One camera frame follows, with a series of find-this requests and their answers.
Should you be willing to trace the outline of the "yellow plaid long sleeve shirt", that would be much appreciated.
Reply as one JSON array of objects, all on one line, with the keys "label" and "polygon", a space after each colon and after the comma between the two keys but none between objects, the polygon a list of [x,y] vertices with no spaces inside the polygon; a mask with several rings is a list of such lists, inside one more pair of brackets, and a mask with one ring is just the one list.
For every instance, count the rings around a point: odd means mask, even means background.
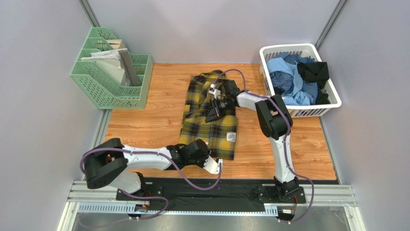
[{"label": "yellow plaid long sleeve shirt", "polygon": [[233,160],[238,118],[235,109],[230,109],[221,119],[205,122],[210,109],[209,88],[216,82],[218,89],[228,81],[221,70],[201,73],[193,76],[186,93],[181,129],[179,134],[180,144],[189,144],[201,139],[207,143],[213,157]]}]

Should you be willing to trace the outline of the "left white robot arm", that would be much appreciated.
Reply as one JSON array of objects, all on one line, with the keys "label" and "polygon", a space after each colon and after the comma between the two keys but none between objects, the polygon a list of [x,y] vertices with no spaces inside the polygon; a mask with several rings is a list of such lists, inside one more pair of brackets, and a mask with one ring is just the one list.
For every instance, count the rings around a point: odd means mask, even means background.
[{"label": "left white robot arm", "polygon": [[136,193],[145,187],[143,175],[133,172],[134,169],[181,171],[186,166],[220,174],[222,160],[211,156],[203,140],[147,149],[128,146],[119,138],[112,138],[86,152],[80,161],[88,189],[111,186],[127,193]]}]

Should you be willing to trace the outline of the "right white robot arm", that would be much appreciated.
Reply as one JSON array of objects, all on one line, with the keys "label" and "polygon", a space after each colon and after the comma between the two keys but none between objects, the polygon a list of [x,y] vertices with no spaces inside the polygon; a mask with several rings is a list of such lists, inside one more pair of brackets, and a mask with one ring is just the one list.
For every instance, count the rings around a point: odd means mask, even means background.
[{"label": "right white robot arm", "polygon": [[275,160],[274,184],[279,199],[287,199],[299,188],[293,170],[290,143],[286,140],[293,125],[290,113],[280,95],[264,96],[248,90],[240,90],[233,80],[223,84],[225,96],[211,84],[208,93],[210,108],[205,122],[213,122],[227,115],[228,110],[241,107],[256,112],[262,133],[269,138]]}]

